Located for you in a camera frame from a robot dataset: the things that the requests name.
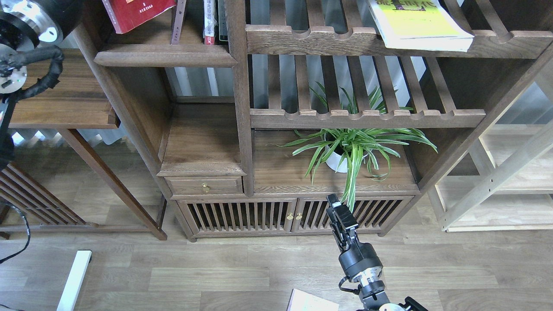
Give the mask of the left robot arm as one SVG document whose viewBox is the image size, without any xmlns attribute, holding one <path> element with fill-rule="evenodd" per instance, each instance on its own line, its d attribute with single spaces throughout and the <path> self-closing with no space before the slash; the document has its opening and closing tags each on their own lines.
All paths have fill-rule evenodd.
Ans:
<svg viewBox="0 0 553 311">
<path fill-rule="evenodd" d="M 54 88 L 63 72 L 58 46 L 78 25 L 82 0 L 3 0 L 0 12 L 1 168 L 14 161 L 8 134 L 16 104 Z M 26 67 L 49 60 L 48 72 L 24 89 Z"/>
</svg>

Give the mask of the white robot base bar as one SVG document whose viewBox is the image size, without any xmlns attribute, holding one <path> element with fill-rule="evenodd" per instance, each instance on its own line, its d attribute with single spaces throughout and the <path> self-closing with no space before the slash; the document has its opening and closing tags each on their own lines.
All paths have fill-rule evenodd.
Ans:
<svg viewBox="0 0 553 311">
<path fill-rule="evenodd" d="M 77 250 L 57 306 L 57 311 L 74 310 L 91 258 L 91 250 Z"/>
</svg>

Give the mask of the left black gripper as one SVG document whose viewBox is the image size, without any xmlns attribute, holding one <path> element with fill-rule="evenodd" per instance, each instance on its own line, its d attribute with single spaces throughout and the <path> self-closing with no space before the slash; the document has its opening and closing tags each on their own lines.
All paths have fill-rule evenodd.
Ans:
<svg viewBox="0 0 553 311">
<path fill-rule="evenodd" d="M 58 44 L 79 24 L 83 6 L 83 0 L 3 0 L 1 43 Z"/>
</svg>

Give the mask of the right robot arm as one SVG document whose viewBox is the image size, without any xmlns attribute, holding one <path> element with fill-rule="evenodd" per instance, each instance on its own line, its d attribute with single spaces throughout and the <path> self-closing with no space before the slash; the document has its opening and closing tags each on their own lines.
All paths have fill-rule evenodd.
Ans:
<svg viewBox="0 0 553 311">
<path fill-rule="evenodd" d="M 380 280 L 383 265 L 370 243 L 358 240 L 358 223 L 349 207 L 335 194 L 327 196 L 326 210 L 334 238 L 340 249 L 339 263 L 344 277 L 338 287 L 341 291 L 357 295 L 364 311 L 425 311 L 426 308 L 407 296 L 404 303 L 391 303 Z"/>
</svg>

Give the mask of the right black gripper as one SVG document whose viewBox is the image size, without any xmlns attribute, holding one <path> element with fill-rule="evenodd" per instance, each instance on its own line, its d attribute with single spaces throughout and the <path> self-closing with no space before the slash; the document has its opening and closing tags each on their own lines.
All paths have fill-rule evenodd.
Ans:
<svg viewBox="0 0 553 311">
<path fill-rule="evenodd" d="M 327 196 L 329 207 L 326 213 L 330 220 L 334 239 L 340 249 L 338 261 L 348 281 L 358 282 L 357 275 L 367 274 L 368 282 L 377 282 L 381 277 L 383 265 L 370 243 L 358 240 L 356 229 L 358 222 L 348 206 L 337 198 L 337 195 Z"/>
</svg>

